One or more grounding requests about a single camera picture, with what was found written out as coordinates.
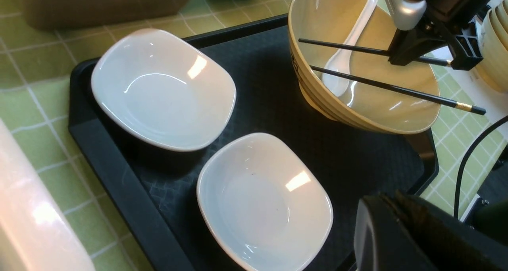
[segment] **white sink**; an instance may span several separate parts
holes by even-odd
[[[0,271],[71,270],[95,268],[0,119]]]

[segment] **black cable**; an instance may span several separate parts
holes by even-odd
[[[496,130],[499,126],[503,125],[506,122],[508,122],[508,115],[498,120],[493,125],[490,125],[484,132],[481,132],[481,134],[475,139],[475,141],[473,141],[468,151],[466,151],[466,154],[464,154],[464,158],[462,159],[462,162],[460,162],[459,173],[457,174],[457,184],[455,185],[455,202],[453,204],[453,216],[456,219],[459,218],[460,185],[462,182],[462,174],[464,173],[464,168],[466,167],[468,159],[470,158],[471,154],[478,146],[478,144],[485,137],[487,137],[492,131]]]

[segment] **tiled countertop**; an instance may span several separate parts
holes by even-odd
[[[283,14],[291,0],[191,0],[175,16],[73,31],[28,27],[13,0],[0,0],[0,118],[64,211],[98,271],[150,270],[149,264],[96,176],[67,132],[69,74],[143,27],[179,37]],[[379,1],[386,9],[383,0]],[[434,68],[441,95],[472,103],[446,69]],[[459,162],[488,119],[443,107],[432,127],[439,175],[423,197],[452,213]],[[494,132],[466,166],[460,211],[475,195],[506,140]]]

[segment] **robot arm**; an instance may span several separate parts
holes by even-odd
[[[397,27],[388,48],[392,65],[407,65],[443,46],[455,70],[470,70],[483,58],[472,21],[490,0],[385,0]]]

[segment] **brown container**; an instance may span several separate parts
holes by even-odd
[[[189,0],[18,0],[36,29],[70,29],[175,14]]]

